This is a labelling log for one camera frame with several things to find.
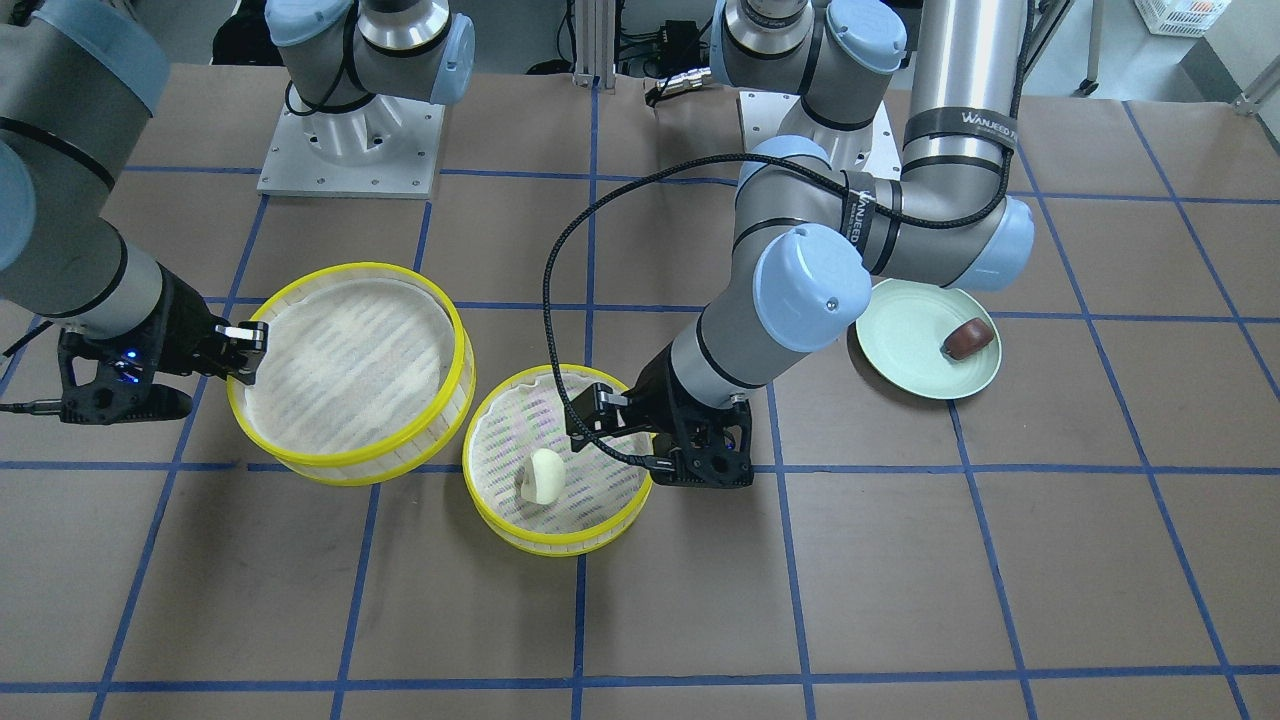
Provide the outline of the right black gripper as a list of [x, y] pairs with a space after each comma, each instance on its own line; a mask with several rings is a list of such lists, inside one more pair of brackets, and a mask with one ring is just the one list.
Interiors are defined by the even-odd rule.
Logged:
[[59, 337], [60, 421], [77, 425], [180, 420], [193, 400], [157, 383], [159, 374], [211, 375], [255, 386], [268, 352], [269, 324], [230, 324], [168, 269], [156, 307], [132, 331], [91, 340]]

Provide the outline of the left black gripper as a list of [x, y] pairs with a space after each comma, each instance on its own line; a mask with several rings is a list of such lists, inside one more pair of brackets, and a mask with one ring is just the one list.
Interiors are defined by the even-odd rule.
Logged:
[[[694, 398], [676, 377], [671, 347], [644, 366], [635, 387], [589, 386], [575, 396], [564, 407], [564, 428], [573, 452], [596, 445], [614, 460], [649, 470], [659, 486], [737, 489], [754, 480], [749, 401], [712, 407]], [[650, 454], [603, 445], [636, 433], [652, 436]]]

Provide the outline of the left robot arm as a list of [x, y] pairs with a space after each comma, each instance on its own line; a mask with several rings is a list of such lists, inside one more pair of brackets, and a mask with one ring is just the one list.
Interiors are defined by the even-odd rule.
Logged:
[[1029, 208], [1009, 196], [1033, 1], [925, 1], [897, 178], [859, 170], [836, 135], [867, 132], [908, 49], [882, 1], [721, 1], [710, 69], [723, 85], [788, 94], [809, 135], [684, 161], [632, 192], [721, 163], [740, 167], [726, 288], [618, 392], [571, 397], [556, 380], [573, 452], [588, 446], [662, 486], [753, 483], [749, 400], [841, 340], [881, 275], [998, 291], [1025, 266]]

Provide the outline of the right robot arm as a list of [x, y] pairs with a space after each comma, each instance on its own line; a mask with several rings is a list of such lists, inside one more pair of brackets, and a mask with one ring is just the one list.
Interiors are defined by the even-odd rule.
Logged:
[[102, 1], [42, 1], [3, 27], [3, 297], [60, 329], [60, 395], [5, 413], [79, 425], [165, 421], [192, 398], [156, 375], [253, 386], [264, 322], [233, 324], [102, 218], [169, 76], [159, 44]]

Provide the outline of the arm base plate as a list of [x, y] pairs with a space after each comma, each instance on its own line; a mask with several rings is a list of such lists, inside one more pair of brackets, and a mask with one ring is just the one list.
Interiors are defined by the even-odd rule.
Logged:
[[344, 114], [284, 109], [257, 191], [280, 197], [413, 199], [433, 195], [445, 108], [376, 96]]
[[872, 122], [860, 129], [842, 131], [823, 126], [800, 106], [791, 94], [759, 90], [739, 92], [742, 146], [750, 151], [778, 135], [810, 138], [824, 149], [837, 170], [867, 172], [879, 178], [897, 179], [901, 173], [899, 146], [882, 102]]

